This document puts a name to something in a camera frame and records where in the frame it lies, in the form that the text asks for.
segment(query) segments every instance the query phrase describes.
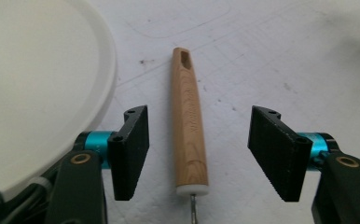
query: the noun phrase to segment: white round object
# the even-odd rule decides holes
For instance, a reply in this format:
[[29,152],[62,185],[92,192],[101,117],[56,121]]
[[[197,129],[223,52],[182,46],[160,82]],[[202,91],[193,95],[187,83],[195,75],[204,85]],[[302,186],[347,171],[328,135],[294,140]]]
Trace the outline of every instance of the white round object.
[[113,38],[80,0],[0,0],[0,191],[8,200],[88,129],[115,80]]
[[203,196],[209,193],[207,185],[181,185],[176,188],[177,195],[189,197],[191,194]]

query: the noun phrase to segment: metal shaft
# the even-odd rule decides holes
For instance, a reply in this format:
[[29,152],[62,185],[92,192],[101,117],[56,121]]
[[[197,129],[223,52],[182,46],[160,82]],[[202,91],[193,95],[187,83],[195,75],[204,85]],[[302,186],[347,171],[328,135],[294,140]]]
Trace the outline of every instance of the metal shaft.
[[197,219],[197,199],[195,194],[191,194],[191,220],[192,224],[198,224]]

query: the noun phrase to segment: blue spacer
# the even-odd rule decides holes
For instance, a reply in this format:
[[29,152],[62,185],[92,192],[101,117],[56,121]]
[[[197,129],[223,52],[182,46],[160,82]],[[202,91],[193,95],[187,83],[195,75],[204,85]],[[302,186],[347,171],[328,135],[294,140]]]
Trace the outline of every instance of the blue spacer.
[[97,152],[103,159],[102,169],[109,169],[107,161],[107,140],[113,132],[95,131],[88,134],[84,149]]
[[310,155],[310,161],[312,161],[315,158],[318,158],[320,152],[329,152],[328,151],[328,145],[322,135],[319,133],[298,133],[298,135],[301,135],[303,137],[309,138],[311,141],[313,141],[311,155]]

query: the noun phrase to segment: white table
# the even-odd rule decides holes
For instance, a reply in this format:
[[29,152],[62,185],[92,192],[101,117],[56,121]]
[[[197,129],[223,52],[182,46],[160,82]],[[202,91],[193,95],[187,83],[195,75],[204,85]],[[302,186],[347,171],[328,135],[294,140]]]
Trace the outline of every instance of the white table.
[[148,105],[150,149],[133,199],[115,202],[104,172],[110,223],[189,223],[174,192],[170,110],[172,50],[191,50],[199,80],[210,188],[200,223],[313,223],[319,173],[300,203],[284,203],[247,148],[252,105],[282,113],[296,132],[332,134],[360,158],[360,1],[89,0],[118,51],[118,82],[98,130]]

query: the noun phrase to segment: wooden handle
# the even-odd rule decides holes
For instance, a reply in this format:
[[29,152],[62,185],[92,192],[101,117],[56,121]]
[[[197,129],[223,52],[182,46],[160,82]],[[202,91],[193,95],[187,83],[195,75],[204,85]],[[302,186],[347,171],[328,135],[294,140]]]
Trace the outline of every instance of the wooden handle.
[[176,186],[208,185],[200,97],[187,49],[173,50],[172,97]]

